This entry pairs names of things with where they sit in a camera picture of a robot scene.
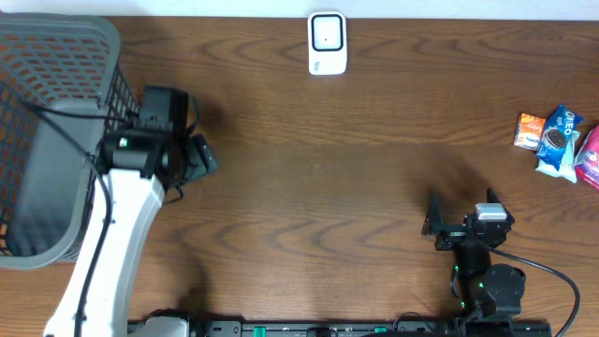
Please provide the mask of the orange Kleenex tissue pack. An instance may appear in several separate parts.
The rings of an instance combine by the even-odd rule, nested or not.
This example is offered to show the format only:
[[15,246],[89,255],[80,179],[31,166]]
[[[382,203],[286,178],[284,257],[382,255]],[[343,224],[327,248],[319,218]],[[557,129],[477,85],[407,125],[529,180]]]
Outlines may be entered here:
[[522,113],[518,119],[513,144],[523,149],[537,151],[545,122],[544,118]]

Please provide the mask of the teal wet wipes pack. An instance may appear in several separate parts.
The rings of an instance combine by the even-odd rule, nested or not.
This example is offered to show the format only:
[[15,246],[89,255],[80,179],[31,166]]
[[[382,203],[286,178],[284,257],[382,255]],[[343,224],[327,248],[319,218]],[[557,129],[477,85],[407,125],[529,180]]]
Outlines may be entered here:
[[575,172],[575,149],[576,142],[579,137],[580,133],[578,131],[574,131],[571,139],[569,140],[565,148],[565,152],[562,157],[562,162],[559,168],[555,168],[552,165],[547,164],[543,160],[539,159],[537,168],[535,170],[553,178],[564,178],[570,183],[576,183],[577,175]]

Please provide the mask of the purple Carefree pad pack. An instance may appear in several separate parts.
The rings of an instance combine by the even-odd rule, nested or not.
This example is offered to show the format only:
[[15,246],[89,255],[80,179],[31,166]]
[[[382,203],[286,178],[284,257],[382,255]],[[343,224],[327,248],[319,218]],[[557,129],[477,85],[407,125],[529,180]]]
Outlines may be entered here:
[[575,157],[575,173],[577,177],[596,190],[599,189],[598,137],[598,127],[596,126],[584,139]]

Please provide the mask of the blue snack wrapper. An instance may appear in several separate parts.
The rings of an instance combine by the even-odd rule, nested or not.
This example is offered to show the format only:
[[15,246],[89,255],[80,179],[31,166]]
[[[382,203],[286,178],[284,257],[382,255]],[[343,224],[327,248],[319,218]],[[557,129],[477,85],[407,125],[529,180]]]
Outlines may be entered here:
[[560,104],[546,120],[536,156],[559,169],[566,146],[577,126],[584,121],[581,115]]

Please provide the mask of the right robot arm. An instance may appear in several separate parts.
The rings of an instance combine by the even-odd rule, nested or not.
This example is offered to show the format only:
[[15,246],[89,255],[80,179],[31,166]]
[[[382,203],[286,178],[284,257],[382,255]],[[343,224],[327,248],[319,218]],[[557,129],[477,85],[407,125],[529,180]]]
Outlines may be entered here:
[[447,324],[457,336],[513,336],[513,317],[521,313],[525,273],[507,264],[494,264],[490,253],[506,240],[515,223],[495,193],[475,205],[460,224],[448,224],[435,193],[428,200],[421,230],[435,238],[437,251],[451,251],[455,262],[450,289],[460,299],[462,313]]

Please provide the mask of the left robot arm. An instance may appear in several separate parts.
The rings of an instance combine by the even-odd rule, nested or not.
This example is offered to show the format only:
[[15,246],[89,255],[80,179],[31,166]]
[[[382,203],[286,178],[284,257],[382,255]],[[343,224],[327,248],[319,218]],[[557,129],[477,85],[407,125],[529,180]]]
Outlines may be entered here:
[[170,188],[217,169],[200,134],[117,130],[96,153],[91,218],[47,336],[125,336],[132,290],[149,229]]

